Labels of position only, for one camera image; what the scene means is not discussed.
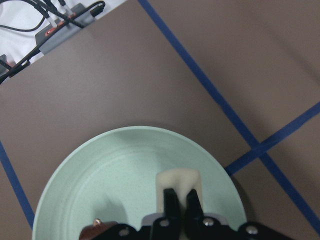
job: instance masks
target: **blue tape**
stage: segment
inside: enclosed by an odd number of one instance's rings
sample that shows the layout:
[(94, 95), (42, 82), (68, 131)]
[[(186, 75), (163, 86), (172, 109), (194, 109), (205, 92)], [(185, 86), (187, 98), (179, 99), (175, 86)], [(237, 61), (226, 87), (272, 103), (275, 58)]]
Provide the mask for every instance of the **blue tape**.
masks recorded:
[(15, 173), (14, 168), (12, 167), (10, 160), (6, 154), (6, 151), (4, 149), (4, 146), (2, 145), (1, 141), (0, 141), (0, 161), (1, 164), (4, 168), (4, 171), (10, 181), (10, 184), (13, 188), (13, 191), (16, 195), (16, 198), (19, 201), (19, 204), (23, 210), (23, 213), (25, 215), (26, 220), (28, 221), (31, 229), (33, 227), (34, 224), (34, 219), (35, 219), (35, 214), (34, 211), (32, 210), (30, 203), (27, 199), (27, 196), (19, 182), (19, 179)]
[[(153, 9), (153, 7), (150, 5), (150, 3), (147, 0), (138, 0), (138, 2), (141, 4), (141, 6), (144, 8), (144, 10), (147, 12), (147, 14), (150, 16), (150, 18), (153, 20), (155, 25), (160, 29), (160, 31), (163, 33), (163, 35), (166, 37), (166, 39), (170, 42), (170, 44), (173, 46), (173, 48), (176, 50), (176, 52), (180, 55), (180, 57), (183, 59), (185, 64), (189, 67), (189, 69), (193, 72), (193, 74), (197, 77), (197, 79), (200, 81), (200, 83), (204, 86), (204, 88), (208, 91), (208, 93), (211, 95), (211, 97), (215, 100), (215, 102), (221, 106), (223, 112), (228, 117), (228, 119), (232, 122), (234, 127), (238, 130), (238, 132), (241, 134), (241, 136), (244, 138), (244, 140), (250, 145), (252, 149), (254, 149), (256, 146), (259, 145), (258, 140), (255, 138), (255, 136), (249, 131), (247, 126), (242, 122), (242, 120), (239, 118), (239, 116), (236, 114), (236, 112), (231, 108), (231, 106), (227, 103), (227, 101), (224, 99), (224, 97), (218, 92), (216, 87), (212, 84), (212, 82), (209, 80), (209, 78), (205, 75), (205, 73), (201, 70), (201, 68), (198, 66), (198, 64), (193, 60), (193, 58), (190, 56), (190, 54), (186, 51), (186, 49), (183, 47), (183, 45), (178, 41), (176, 36), (171, 32), (171, 30), (168, 28), (168, 26), (165, 24), (165, 22), (160, 18), (160, 16), (157, 14), (157, 12)], [(264, 153), (261, 155), (260, 159), (262, 162), (269, 164), (269, 161), (273, 160), (271, 157)], [(285, 177), (284, 174), (282, 174), (282, 177), (277, 177), (278, 175), (271, 174), (275, 177), (275, 179), (278, 181), (278, 183), (281, 185), (281, 187), (284, 189), (284, 191), (289, 195), (291, 200), (295, 203), (295, 205), (298, 207), (298, 209), (302, 212), (302, 214), (306, 217), (306, 219), (310, 222), (311, 226), (315, 229), (315, 231), (320, 235), (318, 225), (319, 225), (319, 219), (316, 216), (316, 214), (311, 210), (311, 208), (308, 206), (308, 204), (305, 202), (305, 200), (302, 198), (302, 196), (296, 191), (292, 184), (289, 182), (289, 180)]]
[(298, 116), (296, 119), (288, 123), (286, 126), (278, 130), (276, 133), (268, 137), (266, 140), (261, 142), (258, 146), (251, 149), (240, 158), (232, 162), (225, 168), (226, 172), (231, 176), (240, 169), (244, 168), (247, 164), (251, 163), (256, 158), (259, 158), (266, 151), (274, 147), (276, 144), (284, 140), (286, 137), (291, 135), (293, 132), (298, 130), (308, 120), (320, 113), (320, 102), (309, 108), (303, 114)]
[(261, 161), (264, 166), (269, 170), (269, 172), (273, 175), (276, 181), (280, 184), (283, 190), (288, 194), (293, 203), (299, 208), (300, 212), (304, 215), (304, 217), (311, 224), (313, 229), (320, 236), (320, 219), (311, 209), (311, 207), (306, 203), (300, 193), (296, 190), (296, 188), (289, 182), (286, 176), (282, 173), (280, 168), (275, 164), (275, 162), (268, 155), (264, 154), (261, 157)]

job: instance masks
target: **light green plate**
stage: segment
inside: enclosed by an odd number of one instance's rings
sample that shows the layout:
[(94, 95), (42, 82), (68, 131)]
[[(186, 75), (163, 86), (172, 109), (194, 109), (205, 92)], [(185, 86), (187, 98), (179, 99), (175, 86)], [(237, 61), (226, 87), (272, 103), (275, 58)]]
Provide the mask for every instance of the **light green plate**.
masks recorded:
[(246, 221), (235, 186), (207, 151), (175, 132), (132, 126), (90, 139), (63, 161), (40, 198), (32, 239), (77, 240), (95, 218), (140, 229), (156, 212), (156, 174), (179, 167), (200, 171), (205, 212), (233, 228)]

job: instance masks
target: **power strip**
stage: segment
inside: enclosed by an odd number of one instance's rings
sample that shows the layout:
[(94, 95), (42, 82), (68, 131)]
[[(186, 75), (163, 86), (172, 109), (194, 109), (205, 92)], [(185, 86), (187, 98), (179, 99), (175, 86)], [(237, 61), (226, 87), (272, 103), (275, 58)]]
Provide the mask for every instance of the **power strip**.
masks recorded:
[[(81, 3), (78, 3), (74, 7), (71, 8), (72, 12), (77, 15), (81, 11), (85, 9), (85, 6), (83, 6)], [(83, 24), (85, 27), (88, 26), (89, 24), (93, 23), (95, 21), (95, 18), (91, 15), (89, 11), (85, 12), (84, 14), (78, 16), (75, 18), (75, 20), (81, 24)], [(61, 20), (57, 19), (55, 20), (56, 24), (58, 25)], [(43, 28), (41, 31), (39, 31), (35, 35), (35, 43), (38, 46), (39, 43), (41, 43), (44, 39), (47, 38), (48, 34), (50, 34), (50, 30), (52, 29), (51, 25), (46, 26)], [(43, 54), (47, 54), (50, 52), (52, 49), (56, 48), (59, 46), (61, 43), (75, 35), (77, 32), (79, 32), (81, 28), (73, 25), (73, 24), (68, 24), (64, 26), (62, 29), (60, 29), (56, 34), (54, 34), (51, 38), (49, 38), (40, 48), (39, 50)]]

